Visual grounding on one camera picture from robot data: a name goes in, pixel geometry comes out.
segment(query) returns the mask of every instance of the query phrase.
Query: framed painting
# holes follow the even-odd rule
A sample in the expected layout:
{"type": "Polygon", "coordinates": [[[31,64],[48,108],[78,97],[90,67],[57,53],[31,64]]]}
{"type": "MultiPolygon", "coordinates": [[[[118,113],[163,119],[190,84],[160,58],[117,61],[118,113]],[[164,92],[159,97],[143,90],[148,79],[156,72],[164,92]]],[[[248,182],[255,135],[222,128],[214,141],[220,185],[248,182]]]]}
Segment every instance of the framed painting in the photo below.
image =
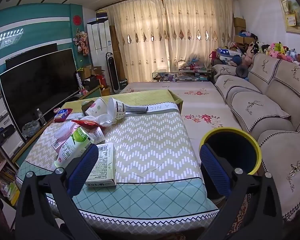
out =
{"type": "Polygon", "coordinates": [[[283,14],[283,20],[286,25],[287,32],[300,33],[300,6],[296,2],[296,0],[280,0],[280,5],[283,14]],[[295,15],[296,16],[296,25],[293,27],[288,26],[287,15],[295,15]]]}

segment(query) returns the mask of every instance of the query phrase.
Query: teal accent wall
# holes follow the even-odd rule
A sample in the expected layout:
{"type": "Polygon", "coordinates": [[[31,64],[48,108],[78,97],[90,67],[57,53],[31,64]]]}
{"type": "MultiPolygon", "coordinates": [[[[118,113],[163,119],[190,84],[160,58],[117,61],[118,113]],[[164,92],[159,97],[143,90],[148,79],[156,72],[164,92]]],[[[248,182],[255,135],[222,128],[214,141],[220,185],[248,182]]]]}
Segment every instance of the teal accent wall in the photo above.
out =
{"type": "MultiPolygon", "coordinates": [[[[84,30],[82,6],[75,4],[37,3],[13,6],[0,10],[0,27],[29,19],[45,17],[69,17],[70,21],[55,21],[35,23],[19,26],[8,31],[23,28],[23,34],[18,42],[0,49],[0,59],[16,51],[50,41],[73,39],[77,28],[84,30]],[[73,16],[79,15],[82,19],[80,26],[75,26],[73,16]]],[[[58,50],[72,48],[77,68],[89,65],[89,56],[78,53],[78,48],[73,42],[58,45],[58,50]]],[[[5,64],[0,65],[0,74],[6,71],[5,64]]]]}

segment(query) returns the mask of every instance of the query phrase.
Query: blue gripper pad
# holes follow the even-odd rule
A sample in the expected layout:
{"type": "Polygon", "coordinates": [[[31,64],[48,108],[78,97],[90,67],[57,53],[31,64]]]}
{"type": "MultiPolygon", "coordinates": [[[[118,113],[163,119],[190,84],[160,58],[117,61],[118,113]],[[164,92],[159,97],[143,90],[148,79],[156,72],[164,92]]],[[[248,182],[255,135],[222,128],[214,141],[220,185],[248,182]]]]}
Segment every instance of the blue gripper pad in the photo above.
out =
{"type": "Polygon", "coordinates": [[[228,197],[231,194],[230,178],[205,144],[201,146],[200,159],[218,193],[228,197]]]}
{"type": "Polygon", "coordinates": [[[90,172],[96,164],[98,157],[98,146],[93,144],[68,179],[67,193],[70,198],[73,198],[73,196],[76,196],[80,193],[90,172]]]}

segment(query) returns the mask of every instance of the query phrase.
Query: deer embroidery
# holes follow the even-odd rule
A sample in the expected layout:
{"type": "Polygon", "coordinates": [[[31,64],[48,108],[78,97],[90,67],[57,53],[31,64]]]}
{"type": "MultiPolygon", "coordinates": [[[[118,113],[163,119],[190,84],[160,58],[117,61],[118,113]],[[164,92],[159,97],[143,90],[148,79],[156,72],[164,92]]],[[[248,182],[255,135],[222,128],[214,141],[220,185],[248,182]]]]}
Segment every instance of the deer embroidery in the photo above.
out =
{"type": "Polygon", "coordinates": [[[297,69],[300,69],[298,66],[295,66],[291,71],[293,72],[293,75],[295,76],[297,73],[297,69]]]}
{"type": "Polygon", "coordinates": [[[291,171],[289,173],[290,176],[295,176],[298,172],[300,172],[300,162],[297,161],[297,165],[291,164],[291,171]]]}
{"type": "Polygon", "coordinates": [[[269,60],[264,60],[262,64],[262,70],[265,70],[266,64],[269,62],[269,60]]]}
{"type": "Polygon", "coordinates": [[[227,80],[225,80],[224,81],[224,83],[223,83],[223,87],[226,89],[226,83],[228,82],[228,81],[233,81],[232,79],[230,79],[230,78],[228,78],[227,80]]]}
{"type": "Polygon", "coordinates": [[[256,101],[256,100],[255,100],[255,101],[253,101],[253,102],[248,102],[247,109],[253,107],[254,105],[257,105],[257,106],[263,106],[263,105],[259,105],[258,103],[260,103],[260,101],[256,101]]]}
{"type": "Polygon", "coordinates": [[[222,68],[220,69],[220,72],[221,72],[221,71],[226,71],[227,73],[230,74],[230,72],[229,72],[228,70],[229,70],[229,68],[227,68],[227,67],[226,67],[226,68],[225,68],[225,67],[222,67],[222,68]]]}

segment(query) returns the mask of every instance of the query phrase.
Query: yellow rim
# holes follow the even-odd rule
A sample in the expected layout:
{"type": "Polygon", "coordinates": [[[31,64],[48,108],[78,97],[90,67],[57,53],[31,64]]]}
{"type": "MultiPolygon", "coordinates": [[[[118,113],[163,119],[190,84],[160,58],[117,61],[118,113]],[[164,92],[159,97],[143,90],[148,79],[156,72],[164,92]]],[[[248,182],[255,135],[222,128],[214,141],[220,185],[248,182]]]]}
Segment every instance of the yellow rim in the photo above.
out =
{"type": "Polygon", "coordinates": [[[249,135],[248,133],[246,133],[245,131],[242,131],[240,129],[233,128],[233,127],[219,127],[219,128],[215,128],[215,129],[207,132],[203,136],[203,138],[200,142],[199,152],[200,152],[201,146],[204,145],[204,143],[210,138],[210,136],[212,136],[212,135],[214,135],[218,132],[234,132],[234,133],[240,134],[243,137],[245,137],[252,144],[252,146],[253,146],[256,154],[257,154],[257,163],[254,166],[254,169],[249,173],[249,175],[255,174],[258,171],[258,169],[261,165],[261,158],[262,158],[261,149],[260,149],[259,144],[257,143],[257,141],[251,135],[249,135]]]}

